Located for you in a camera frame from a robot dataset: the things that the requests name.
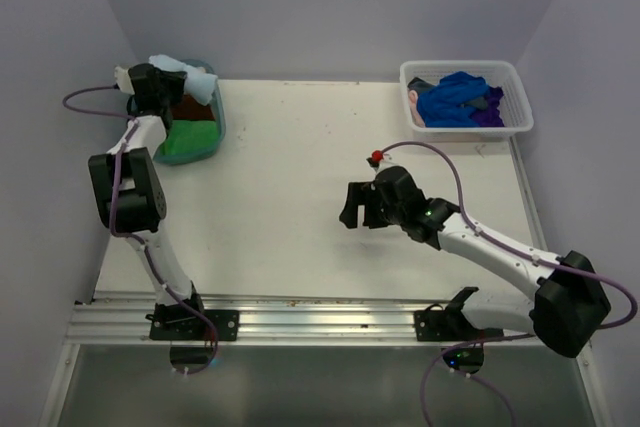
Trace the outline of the light blue towel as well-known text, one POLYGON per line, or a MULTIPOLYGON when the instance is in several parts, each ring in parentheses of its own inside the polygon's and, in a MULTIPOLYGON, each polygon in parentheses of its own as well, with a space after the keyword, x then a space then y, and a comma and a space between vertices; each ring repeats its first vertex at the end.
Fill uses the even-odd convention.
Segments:
POLYGON ((212 101, 217 89, 217 75, 164 54, 152 55, 148 60, 150 64, 162 71, 185 73, 184 92, 199 104, 207 105, 212 101))

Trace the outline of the green microfiber towel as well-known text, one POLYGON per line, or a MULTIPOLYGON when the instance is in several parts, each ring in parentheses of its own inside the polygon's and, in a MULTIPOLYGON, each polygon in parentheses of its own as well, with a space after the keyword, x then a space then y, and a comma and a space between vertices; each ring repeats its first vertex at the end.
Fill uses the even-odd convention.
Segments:
POLYGON ((155 157, 165 162, 188 161, 213 150, 219 140, 215 121, 175 120, 155 157))

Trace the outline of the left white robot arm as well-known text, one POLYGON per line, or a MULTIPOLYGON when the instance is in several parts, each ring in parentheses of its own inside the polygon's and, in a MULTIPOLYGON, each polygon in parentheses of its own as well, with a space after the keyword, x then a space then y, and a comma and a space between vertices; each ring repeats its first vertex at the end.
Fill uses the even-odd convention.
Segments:
POLYGON ((114 238, 138 255, 156 292, 151 321, 173 326, 185 339, 201 337, 208 316, 164 229, 167 201, 153 155, 172 127, 171 108, 186 91, 188 73, 151 63, 116 69, 116 87, 131 95, 134 110, 114 147, 88 161, 100 219, 114 238))

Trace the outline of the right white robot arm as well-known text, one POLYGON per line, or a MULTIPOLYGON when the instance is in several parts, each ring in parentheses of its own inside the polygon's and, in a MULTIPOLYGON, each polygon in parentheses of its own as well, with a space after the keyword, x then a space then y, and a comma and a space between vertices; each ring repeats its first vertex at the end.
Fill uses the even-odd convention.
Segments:
POLYGON ((479 341, 512 331, 574 358, 610 313, 588 258, 575 251, 558 256, 488 229, 461 206, 426 197, 401 166, 386 165, 371 181, 349 183, 339 220, 348 229, 397 226, 411 240, 466 259, 516 288, 499 297, 466 286, 443 307, 415 311, 420 341, 479 341))

